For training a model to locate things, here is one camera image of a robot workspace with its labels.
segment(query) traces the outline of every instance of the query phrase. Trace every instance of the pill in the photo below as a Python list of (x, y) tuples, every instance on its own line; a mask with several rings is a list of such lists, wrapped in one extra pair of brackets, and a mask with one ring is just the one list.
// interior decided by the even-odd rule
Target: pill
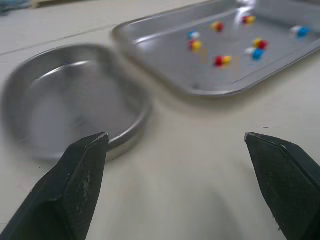
[(198, 50), (202, 47), (202, 42), (198, 41), (198, 40), (191, 40), (192, 42), (190, 42), (189, 47), (191, 48), (191, 50)]
[(244, 16), (242, 18), (242, 23), (243, 24), (253, 24), (256, 21), (255, 16)]
[(294, 26), (290, 31), (296, 34), (298, 38), (303, 38), (310, 32), (310, 29), (305, 26)]
[(225, 28), (225, 25), (220, 22), (220, 21), (215, 21), (212, 25), (211, 25), (212, 29), (216, 32), (222, 32)]

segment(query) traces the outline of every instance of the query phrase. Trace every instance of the stainless steel tray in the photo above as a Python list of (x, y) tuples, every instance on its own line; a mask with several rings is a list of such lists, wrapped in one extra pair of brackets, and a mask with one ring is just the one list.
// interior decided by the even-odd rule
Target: stainless steel tray
[(35, 158), (59, 159), (83, 137), (107, 132), (124, 153), (141, 135), (151, 110), (147, 93), (118, 68), (113, 54), (83, 44), (49, 50), (20, 65), (2, 97), (7, 133)]
[[(242, 17), (251, 12), (255, 24), (243, 25)], [(290, 33), (296, 22), (265, 15), (235, 0), (208, 1), (123, 23), (112, 35), (122, 51), (176, 89), (195, 96), (227, 96), (249, 89), (320, 47), (318, 32), (296, 38)], [(225, 31), (212, 31), (214, 21), (222, 21)], [(190, 31), (200, 32), (207, 53), (188, 49)], [(245, 50), (257, 37), (269, 46), (260, 61), (253, 61)], [(213, 59), (218, 55), (231, 55), (233, 60), (228, 67), (217, 68)]]

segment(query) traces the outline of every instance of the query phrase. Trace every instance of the table surface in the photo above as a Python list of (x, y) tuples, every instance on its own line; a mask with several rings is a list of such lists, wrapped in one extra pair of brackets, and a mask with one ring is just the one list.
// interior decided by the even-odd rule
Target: table surface
[[(115, 44), (125, 21), (200, 0), (92, 0), (11, 12), (0, 18), (0, 90), (21, 62), (77, 43)], [(88, 240), (285, 240), (264, 201), (244, 142), (257, 132), (300, 145), (320, 160), (320, 53), (241, 94), (177, 95), (119, 55), (153, 96), (145, 134), (105, 165)], [(0, 132), (0, 231), (53, 163), (34, 161)]]

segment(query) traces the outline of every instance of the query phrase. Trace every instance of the rectangular tray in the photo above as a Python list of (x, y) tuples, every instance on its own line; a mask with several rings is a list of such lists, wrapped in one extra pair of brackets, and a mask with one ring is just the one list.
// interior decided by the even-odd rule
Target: rectangular tray
[[(256, 22), (243, 25), (242, 17), (250, 14)], [(210, 29), (214, 21), (224, 23), (222, 33)], [(126, 22), (112, 35), (122, 51), (172, 87), (188, 95), (218, 97), (249, 89), (318, 50), (320, 33), (296, 38), (290, 33), (295, 25), (259, 15), (254, 7), (239, 6), (235, 0), (218, 0)], [(199, 53), (189, 50), (191, 31), (201, 34)], [(245, 50), (257, 37), (269, 46), (263, 58), (254, 61)], [(218, 55), (232, 56), (231, 64), (215, 67), (213, 59)]]

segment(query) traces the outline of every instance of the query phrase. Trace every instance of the tray rim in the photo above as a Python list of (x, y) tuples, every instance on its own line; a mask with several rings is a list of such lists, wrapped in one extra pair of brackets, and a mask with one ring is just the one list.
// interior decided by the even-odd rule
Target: tray rim
[[(119, 74), (120, 77), (125, 78), (125, 79), (129, 80), (132, 84), (134, 84), (139, 89), (140, 94), (142, 95), (143, 104), (142, 104), (142, 108), (141, 108), (142, 111), (140, 112), (139, 116), (131, 124), (131, 126), (129, 128), (127, 128), (124, 132), (122, 132), (121, 134), (119, 134), (116, 137), (109, 139), (110, 150), (107, 153), (107, 160), (113, 160), (113, 159), (121, 156), (122, 154), (124, 154), (130, 148), (132, 148), (134, 146), (132, 143), (128, 143), (128, 144), (126, 144), (126, 143), (127, 142), (136, 142), (134, 139), (138, 138), (136, 135), (139, 135), (140, 132), (143, 132), (145, 125), (147, 124), (148, 119), (151, 115), (153, 107), (152, 107), (151, 96), (147, 92), (147, 90), (144, 87), (142, 87), (139, 83), (137, 83), (137, 81), (133, 80), (134, 77), (129, 76), (127, 71), (125, 69), (123, 69), (123, 67), (121, 67), (121, 65), (119, 64), (116, 54), (114, 54), (110, 48), (108, 48), (102, 44), (95, 44), (95, 43), (66, 44), (63, 46), (58, 46), (58, 47), (48, 49), (44, 52), (36, 54), (36, 55), (28, 58), (27, 60), (24, 60), (23, 62), (19, 63), (17, 65), (17, 67), (7, 76), (7, 78), (3, 84), (3, 88), (1, 90), (1, 96), (0, 96), (1, 97), (1, 119), (0, 120), (2, 123), (1, 127), (4, 130), (3, 132), (5, 133), (5, 135), (8, 136), (14, 144), (16, 144), (18, 146), (22, 146), (24, 148), (24, 150), (27, 152), (31, 152), (32, 157), (34, 157), (36, 159), (58, 160), (62, 157), (64, 152), (56, 152), (53, 154), (47, 154), (48, 152), (41, 151), (40, 149), (38, 150), (38, 148), (36, 148), (36, 151), (35, 151), (34, 149), (31, 149), (28, 144), (24, 144), (20, 138), (18, 138), (16, 135), (13, 134), (12, 129), (11, 129), (12, 127), (10, 124), (10, 119), (6, 116), (6, 113), (5, 113), (6, 102), (7, 102), (6, 92), (8, 91), (11, 82), (15, 78), (15, 74), (17, 72), (19, 72), (26, 64), (34, 61), (35, 59), (37, 59), (43, 55), (46, 55), (46, 54), (49, 54), (49, 53), (52, 53), (55, 51), (60, 51), (63, 49), (74, 48), (74, 47), (89, 47), (89, 48), (96, 48), (96, 49), (104, 50), (113, 59), (115, 68), (118, 70), (121, 70), (121, 71), (117, 71), (117, 74)], [(112, 158), (108, 158), (108, 155), (113, 150), (115, 153), (112, 153)]]
[[(114, 41), (117, 43), (117, 45), (119, 46), (120, 50), (129, 54), (130, 57), (133, 58), (133, 60), (135, 60), (140, 66), (142, 66), (142, 68), (147, 71), (150, 72), (152, 74), (154, 74), (155, 76), (161, 78), (161, 80), (163, 80), (164, 83), (166, 83), (166, 85), (173, 87), (175, 90), (181, 92), (182, 94), (186, 94), (189, 96), (194, 96), (194, 97), (226, 97), (226, 96), (233, 96), (236, 94), (239, 94), (247, 89), (252, 88), (253, 86), (261, 83), (262, 81), (266, 80), (267, 78), (277, 74), (278, 72), (282, 71), (283, 69), (297, 63), (298, 61), (304, 59), (305, 57), (317, 52), (318, 50), (320, 50), (320, 39), (312, 42), (310, 45), (308, 45), (307, 47), (302, 48), (301, 50), (299, 50), (298, 52), (300, 53), (297, 57), (293, 57), (294, 55), (297, 55), (297, 52), (291, 52), (287, 57), (291, 58), (292, 60), (290, 60), (290, 62), (288, 61), (284, 61), (285, 57), (273, 62), (272, 64), (269, 64), (268, 66), (255, 71), (249, 75), (247, 75), (245, 78), (256, 78), (256, 75), (260, 75), (261, 71), (268, 71), (267, 74), (265, 74), (263, 77), (258, 77), (258, 80), (256, 80), (255, 82), (248, 84), (246, 87), (236, 87), (235, 89), (231, 89), (231, 90), (197, 90), (197, 89), (191, 89), (188, 87), (183, 87), (179, 84), (176, 84), (174, 81), (170, 80), (170, 78), (165, 77), (163, 74), (161, 74), (160, 71), (156, 70), (152, 65), (150, 65), (149, 63), (144, 61), (143, 58), (143, 54), (137, 50), (136, 48), (136, 44), (130, 42), (129, 39), (126, 39), (123, 36), (122, 33), (122, 29), (131, 25), (131, 24), (136, 24), (138, 22), (141, 21), (145, 21), (148, 20), (150, 18), (158, 18), (161, 16), (164, 16), (166, 14), (170, 14), (173, 12), (177, 12), (177, 11), (182, 11), (182, 10), (188, 10), (188, 9), (192, 9), (194, 7), (201, 7), (202, 5), (205, 6), (207, 4), (214, 4), (215, 2), (217, 2), (216, 0), (209, 0), (209, 1), (205, 1), (205, 2), (201, 2), (201, 3), (196, 3), (196, 4), (192, 4), (189, 6), (185, 6), (185, 7), (181, 7), (181, 8), (176, 8), (173, 10), (169, 10), (169, 11), (164, 11), (155, 15), (149, 15), (146, 17), (142, 17), (142, 18), (138, 18), (135, 20), (131, 20), (131, 21), (127, 21), (124, 23), (121, 23), (119, 25), (117, 25), (111, 32), (111, 36), (114, 39)], [(239, 2), (237, 2), (238, 7), (243, 7), (243, 4), (239, 4)], [(254, 11), (254, 8), (250, 5), (250, 6), (246, 6), (248, 8), (248, 11)]]

